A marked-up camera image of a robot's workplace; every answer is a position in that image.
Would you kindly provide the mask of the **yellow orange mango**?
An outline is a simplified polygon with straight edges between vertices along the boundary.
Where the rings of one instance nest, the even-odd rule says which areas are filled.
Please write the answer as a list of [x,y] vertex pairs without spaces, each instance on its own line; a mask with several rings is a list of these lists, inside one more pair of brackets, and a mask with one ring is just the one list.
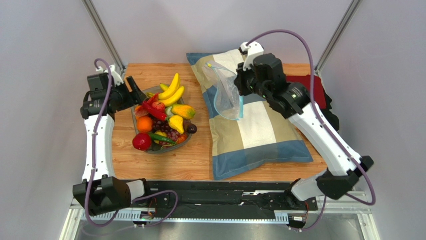
[[184,120],[192,120],[196,115],[195,109],[186,104],[174,104],[171,107],[171,112]]

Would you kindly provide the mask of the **red apple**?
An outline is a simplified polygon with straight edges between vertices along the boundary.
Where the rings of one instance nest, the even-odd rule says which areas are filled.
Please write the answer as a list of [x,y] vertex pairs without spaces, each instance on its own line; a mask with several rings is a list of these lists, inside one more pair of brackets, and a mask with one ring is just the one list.
[[132,145],[136,150],[147,151],[152,146],[152,139],[146,133],[139,133],[133,138]]

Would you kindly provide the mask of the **clear zip top bag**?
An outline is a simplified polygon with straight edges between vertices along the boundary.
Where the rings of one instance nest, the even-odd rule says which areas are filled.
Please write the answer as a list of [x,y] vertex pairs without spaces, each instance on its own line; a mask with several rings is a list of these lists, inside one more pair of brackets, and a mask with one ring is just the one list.
[[209,61],[203,72],[216,88],[213,106],[215,111],[225,119],[238,121],[244,117],[244,99],[239,94],[234,81],[237,75],[215,61]]

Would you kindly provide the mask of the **yellow pear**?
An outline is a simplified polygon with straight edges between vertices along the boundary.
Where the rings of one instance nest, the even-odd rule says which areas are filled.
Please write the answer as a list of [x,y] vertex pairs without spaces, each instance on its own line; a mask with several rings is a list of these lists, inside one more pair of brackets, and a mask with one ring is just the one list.
[[168,118],[168,124],[173,129],[176,130],[179,134],[184,134],[184,119],[181,116],[173,115]]

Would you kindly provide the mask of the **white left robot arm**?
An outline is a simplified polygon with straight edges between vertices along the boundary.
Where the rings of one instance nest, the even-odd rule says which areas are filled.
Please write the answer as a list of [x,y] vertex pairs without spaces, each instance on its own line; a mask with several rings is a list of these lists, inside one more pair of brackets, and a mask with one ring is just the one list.
[[109,78],[107,72],[87,78],[89,91],[80,109],[87,134],[82,182],[74,185],[74,198],[91,217],[129,208],[146,193],[145,179],[123,181],[113,167],[112,137],[115,114],[141,104],[147,97],[132,77]]

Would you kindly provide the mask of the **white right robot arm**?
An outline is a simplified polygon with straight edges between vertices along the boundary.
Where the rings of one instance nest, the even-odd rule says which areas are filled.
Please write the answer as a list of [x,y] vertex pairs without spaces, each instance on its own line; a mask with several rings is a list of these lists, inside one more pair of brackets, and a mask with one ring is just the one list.
[[239,94],[256,94],[299,129],[325,160],[326,170],[307,179],[294,181],[286,197],[294,204],[326,196],[339,200],[374,165],[370,156],[361,156],[329,126],[308,89],[299,82],[288,82],[280,59],[273,54],[247,55],[238,64],[234,84]]

